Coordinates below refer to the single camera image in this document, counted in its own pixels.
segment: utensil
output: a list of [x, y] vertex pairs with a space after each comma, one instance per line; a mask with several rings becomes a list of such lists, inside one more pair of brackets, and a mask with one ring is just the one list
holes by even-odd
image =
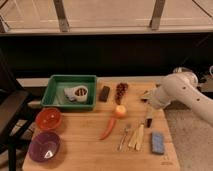
[[46, 162], [56, 155], [59, 147], [59, 136], [54, 132], [45, 131], [32, 140], [28, 152], [33, 161]]
[[124, 129], [124, 134], [123, 134], [123, 136], [121, 138], [120, 143], [118, 144], [118, 148], [117, 148], [118, 151], [120, 151], [122, 149], [124, 141], [126, 139], [126, 136], [127, 136], [128, 132], [130, 131], [130, 128], [131, 128], [131, 124], [130, 123], [126, 124], [126, 127]]
[[144, 134], [144, 124], [141, 123], [140, 126], [134, 131], [128, 146], [130, 148], [134, 148], [137, 151], [141, 149], [141, 144], [143, 141], [143, 134]]

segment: red bowl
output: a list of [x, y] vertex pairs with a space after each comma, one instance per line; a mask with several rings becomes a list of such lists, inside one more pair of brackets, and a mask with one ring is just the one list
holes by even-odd
[[61, 112], [57, 108], [44, 108], [36, 117], [36, 124], [43, 131], [56, 129], [60, 123]]

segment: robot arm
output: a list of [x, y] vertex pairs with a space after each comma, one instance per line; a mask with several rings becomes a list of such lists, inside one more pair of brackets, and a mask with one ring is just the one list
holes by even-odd
[[170, 74], [163, 78], [162, 85], [149, 92], [148, 103], [155, 109], [168, 106], [179, 100], [192, 111], [213, 125], [213, 100], [200, 93], [198, 79], [192, 72]]

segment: green tray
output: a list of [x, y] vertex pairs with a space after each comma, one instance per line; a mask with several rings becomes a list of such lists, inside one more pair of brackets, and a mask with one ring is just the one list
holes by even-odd
[[[95, 75], [52, 75], [48, 82], [41, 105], [71, 110], [92, 110], [96, 101]], [[64, 94], [64, 88], [84, 85], [88, 88], [86, 102], [70, 102]]]

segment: blue sponge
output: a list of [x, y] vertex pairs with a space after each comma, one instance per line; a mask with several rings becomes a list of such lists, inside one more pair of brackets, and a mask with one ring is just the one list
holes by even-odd
[[164, 137], [160, 132], [152, 132], [152, 152], [163, 155], [165, 151]]

